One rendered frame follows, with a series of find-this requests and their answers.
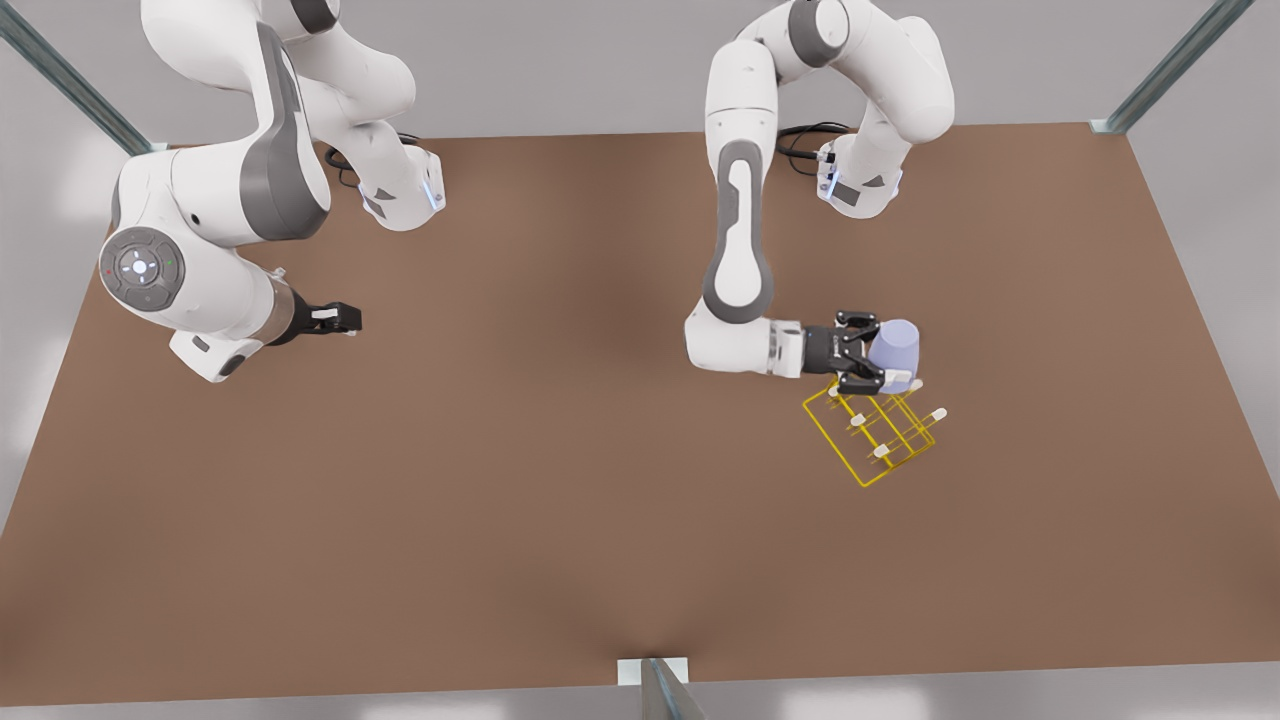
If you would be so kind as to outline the pale lavender cup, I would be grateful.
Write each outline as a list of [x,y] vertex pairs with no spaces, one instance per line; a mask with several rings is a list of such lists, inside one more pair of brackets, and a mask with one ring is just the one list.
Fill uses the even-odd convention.
[[919,329],[909,320],[893,319],[881,324],[867,348],[867,359],[884,372],[881,395],[899,395],[913,386],[919,364]]

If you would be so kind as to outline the silver frame post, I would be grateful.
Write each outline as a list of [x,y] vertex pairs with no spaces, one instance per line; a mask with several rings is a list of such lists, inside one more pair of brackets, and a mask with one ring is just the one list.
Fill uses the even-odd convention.
[[1092,119],[1094,135],[1126,135],[1257,0],[1213,0],[1164,59],[1106,118]]
[[170,147],[146,140],[9,0],[0,0],[0,37],[128,155]]
[[689,659],[620,659],[618,685],[637,685],[643,720],[708,720],[692,698],[689,683]]

